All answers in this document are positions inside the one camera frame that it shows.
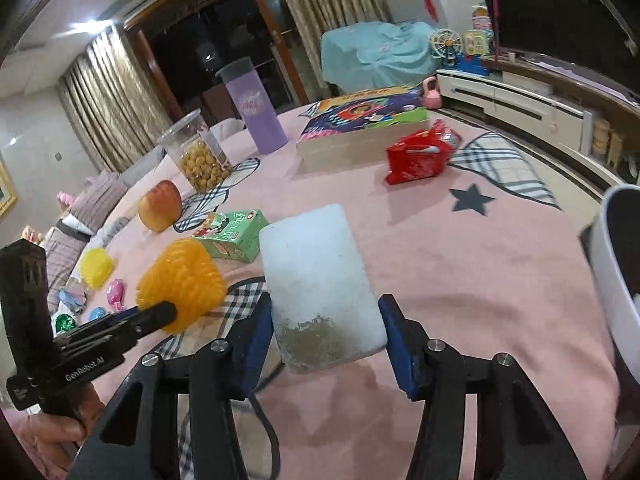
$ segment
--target green candy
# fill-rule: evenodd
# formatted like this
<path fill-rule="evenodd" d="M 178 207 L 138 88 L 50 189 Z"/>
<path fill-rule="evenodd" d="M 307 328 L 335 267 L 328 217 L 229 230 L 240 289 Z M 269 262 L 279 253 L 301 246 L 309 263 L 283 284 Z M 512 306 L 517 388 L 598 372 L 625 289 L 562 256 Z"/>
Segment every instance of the green candy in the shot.
<path fill-rule="evenodd" d="M 69 332 L 76 327 L 76 322 L 69 314 L 60 314 L 56 318 L 56 332 Z"/>

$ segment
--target red apple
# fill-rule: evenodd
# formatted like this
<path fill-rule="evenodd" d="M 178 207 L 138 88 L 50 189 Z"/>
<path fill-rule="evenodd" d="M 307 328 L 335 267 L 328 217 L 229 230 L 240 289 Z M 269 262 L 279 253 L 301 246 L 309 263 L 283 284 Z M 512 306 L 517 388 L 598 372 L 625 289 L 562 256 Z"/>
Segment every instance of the red apple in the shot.
<path fill-rule="evenodd" d="M 181 214 L 180 191 L 170 180 L 158 182 L 138 204 L 140 221 L 156 233 L 167 229 Z"/>

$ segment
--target yellow spiky ball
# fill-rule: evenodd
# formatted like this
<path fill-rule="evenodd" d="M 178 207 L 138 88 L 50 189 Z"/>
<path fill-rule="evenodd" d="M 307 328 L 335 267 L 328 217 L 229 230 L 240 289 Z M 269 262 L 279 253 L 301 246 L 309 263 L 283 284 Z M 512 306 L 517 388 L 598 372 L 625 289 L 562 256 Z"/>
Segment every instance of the yellow spiky ball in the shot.
<path fill-rule="evenodd" d="M 113 272 L 113 259 L 102 247 L 89 249 L 80 262 L 80 276 L 93 290 L 99 290 Z"/>
<path fill-rule="evenodd" d="M 226 296 L 225 281 L 207 250 L 192 238 L 181 238 L 167 246 L 138 282 L 136 302 L 144 310 L 169 301 L 177 319 L 164 327 L 179 334 Z"/>

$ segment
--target picture frame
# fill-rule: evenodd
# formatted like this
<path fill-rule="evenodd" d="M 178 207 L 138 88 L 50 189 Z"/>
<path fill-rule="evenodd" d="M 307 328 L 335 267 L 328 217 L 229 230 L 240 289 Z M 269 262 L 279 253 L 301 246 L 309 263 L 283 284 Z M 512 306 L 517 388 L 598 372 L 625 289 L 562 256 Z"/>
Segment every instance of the picture frame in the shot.
<path fill-rule="evenodd" d="M 2 160 L 0 160 L 0 218 L 16 203 L 18 197 L 15 194 L 14 186 L 9 180 Z"/>

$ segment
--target human hand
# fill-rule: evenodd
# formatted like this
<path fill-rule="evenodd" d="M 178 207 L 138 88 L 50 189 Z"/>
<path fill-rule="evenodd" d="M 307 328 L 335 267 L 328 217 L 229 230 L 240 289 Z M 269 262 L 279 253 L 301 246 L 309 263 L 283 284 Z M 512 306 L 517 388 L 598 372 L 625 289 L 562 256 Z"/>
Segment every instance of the human hand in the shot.
<path fill-rule="evenodd" d="M 68 455 L 62 444 L 68 442 L 82 444 L 103 411 L 104 404 L 100 401 L 94 387 L 88 384 L 81 392 L 79 405 L 84 427 L 77 420 L 66 416 L 36 413 L 27 416 L 15 428 L 15 433 L 34 450 L 37 457 L 32 458 L 47 478 L 63 479 L 66 478 L 74 457 Z"/>

